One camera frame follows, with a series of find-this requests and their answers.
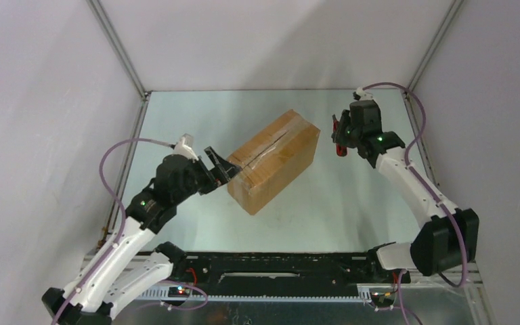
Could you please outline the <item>brown cardboard express box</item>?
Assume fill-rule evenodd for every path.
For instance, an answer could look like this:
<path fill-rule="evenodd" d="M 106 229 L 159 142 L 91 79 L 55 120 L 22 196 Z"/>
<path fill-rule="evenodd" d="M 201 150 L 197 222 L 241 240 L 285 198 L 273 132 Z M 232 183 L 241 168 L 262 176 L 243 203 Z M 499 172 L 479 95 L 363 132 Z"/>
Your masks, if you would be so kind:
<path fill-rule="evenodd" d="M 228 193 L 256 215 L 311 165 L 319 136 L 320 129 L 299 113 L 285 112 L 229 156 L 241 172 Z"/>

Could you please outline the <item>red black utility knife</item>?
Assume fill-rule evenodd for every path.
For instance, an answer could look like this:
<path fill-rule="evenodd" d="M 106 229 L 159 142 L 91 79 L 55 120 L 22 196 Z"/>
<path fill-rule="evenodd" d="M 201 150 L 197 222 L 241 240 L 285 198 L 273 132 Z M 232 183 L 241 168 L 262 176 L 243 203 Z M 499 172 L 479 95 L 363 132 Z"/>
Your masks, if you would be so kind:
<path fill-rule="evenodd" d="M 347 148 L 347 146 L 345 146 L 342 143 L 341 138 L 339 137 L 340 131 L 341 130 L 339 128 L 339 124 L 338 123 L 334 124 L 333 128 L 332 128 L 331 138 L 332 138 L 332 142 L 335 144 L 336 155 L 340 156 L 340 157 L 345 157 L 348 155 L 348 148 Z"/>

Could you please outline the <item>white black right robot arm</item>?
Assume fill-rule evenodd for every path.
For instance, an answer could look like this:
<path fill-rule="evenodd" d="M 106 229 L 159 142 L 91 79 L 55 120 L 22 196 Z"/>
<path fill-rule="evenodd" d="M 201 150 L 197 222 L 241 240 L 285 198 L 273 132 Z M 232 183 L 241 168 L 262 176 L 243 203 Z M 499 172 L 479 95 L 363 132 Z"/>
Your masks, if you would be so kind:
<path fill-rule="evenodd" d="M 332 140 L 337 155 L 348 148 L 384 176 L 401 194 L 420 231 L 411 243 L 393 243 L 375 250 L 366 272 L 376 283 L 386 282 L 395 269 L 416 269 L 424 276 L 464 266 L 475 259 L 479 217 L 461 209 L 423 177 L 409 149 L 393 131 L 383 131 L 381 110 L 374 100 L 350 103 L 333 118 Z"/>

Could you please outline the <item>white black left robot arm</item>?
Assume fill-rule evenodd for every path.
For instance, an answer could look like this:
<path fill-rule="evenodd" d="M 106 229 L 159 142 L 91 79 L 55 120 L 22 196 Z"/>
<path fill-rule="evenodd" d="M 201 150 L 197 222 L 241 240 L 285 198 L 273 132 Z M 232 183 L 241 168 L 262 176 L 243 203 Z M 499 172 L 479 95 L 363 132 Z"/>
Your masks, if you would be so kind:
<path fill-rule="evenodd" d="M 179 282 L 187 273 L 183 250 L 165 242 L 138 268 L 125 272 L 136 254 L 177 214 L 178 206 L 194 194 L 205 195 L 229 183 L 241 167 L 205 148 L 208 169 L 187 144 L 157 166 L 155 176 L 123 207 L 118 232 L 97 252 L 87 267 L 64 288 L 49 288 L 42 302 L 53 324 L 111 324 L 117 315 L 153 284 Z"/>

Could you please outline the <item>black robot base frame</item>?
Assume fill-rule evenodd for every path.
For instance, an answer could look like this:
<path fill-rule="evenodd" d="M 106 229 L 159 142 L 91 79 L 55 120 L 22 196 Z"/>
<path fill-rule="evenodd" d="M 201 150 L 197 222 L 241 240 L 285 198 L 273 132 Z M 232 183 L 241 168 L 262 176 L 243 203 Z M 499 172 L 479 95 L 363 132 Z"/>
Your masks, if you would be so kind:
<path fill-rule="evenodd" d="M 117 314 L 148 294 L 180 308 L 191 297 L 203 301 L 306 301 L 355 299 L 361 284 L 401 284 L 405 269 L 424 276 L 462 264 L 444 244 L 386 243 L 365 253 L 225 253 L 183 251 L 158 245 L 134 269 L 126 269 L 104 301 Z"/>

